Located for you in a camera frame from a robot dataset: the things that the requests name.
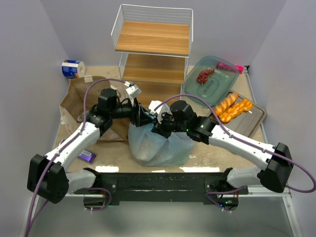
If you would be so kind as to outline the light blue plastic bag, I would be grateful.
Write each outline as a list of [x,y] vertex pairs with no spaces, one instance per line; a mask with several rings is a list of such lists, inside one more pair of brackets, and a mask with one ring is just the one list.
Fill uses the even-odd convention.
[[137,127],[130,123],[128,143],[130,152],[142,166],[169,167],[187,162],[194,148],[194,141],[186,133],[171,133],[165,138],[153,133],[152,122]]

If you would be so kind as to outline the brown paper grocery bag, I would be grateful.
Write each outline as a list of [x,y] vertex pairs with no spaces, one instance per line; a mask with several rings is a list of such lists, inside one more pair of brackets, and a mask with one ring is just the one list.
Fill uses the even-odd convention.
[[[79,128],[82,122],[79,117],[83,114],[83,100],[86,90],[93,82],[101,79],[101,76],[84,76],[69,81],[68,93],[59,104],[59,110],[61,120],[70,135]],[[87,110],[90,110],[93,105],[97,104],[100,92],[106,88],[113,88],[118,92],[119,98],[121,100],[124,99],[123,83],[117,81],[102,81],[90,89],[86,99]],[[113,120],[113,125],[99,138],[99,141],[126,141],[129,124],[130,122],[126,118]]]

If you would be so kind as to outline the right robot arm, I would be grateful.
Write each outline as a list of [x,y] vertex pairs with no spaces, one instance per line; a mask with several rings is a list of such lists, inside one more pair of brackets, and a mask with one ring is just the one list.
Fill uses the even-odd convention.
[[229,130],[218,121],[198,116],[184,100],[170,107],[161,101],[152,101],[150,114],[156,117],[153,132],[169,137],[175,132],[184,132],[196,142],[228,150],[254,164],[253,167],[228,171],[225,182],[231,187],[262,185],[275,193],[282,193],[293,169],[289,148],[260,143]]

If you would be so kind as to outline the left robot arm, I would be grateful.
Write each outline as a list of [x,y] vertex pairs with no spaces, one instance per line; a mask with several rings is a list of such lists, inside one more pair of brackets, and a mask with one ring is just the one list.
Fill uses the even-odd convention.
[[51,203],[58,203],[67,193],[94,185],[97,177],[95,171],[84,169],[67,173],[71,163],[111,128],[114,119],[129,119],[136,126],[153,120],[136,99],[141,90],[133,85],[126,92],[128,98],[120,101],[114,89],[103,89],[98,103],[69,138],[46,155],[35,155],[31,159],[27,182],[29,191]]

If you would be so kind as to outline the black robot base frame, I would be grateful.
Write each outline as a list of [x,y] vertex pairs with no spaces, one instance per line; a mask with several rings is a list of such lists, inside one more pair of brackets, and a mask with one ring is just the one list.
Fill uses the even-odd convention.
[[247,188],[237,191],[227,181],[230,168],[224,172],[181,173],[101,173],[95,172],[96,180],[91,191],[86,188],[79,194],[101,194],[108,190],[111,204],[123,201],[148,202],[201,202],[219,203],[220,207],[233,210],[238,206],[238,195],[248,193]]

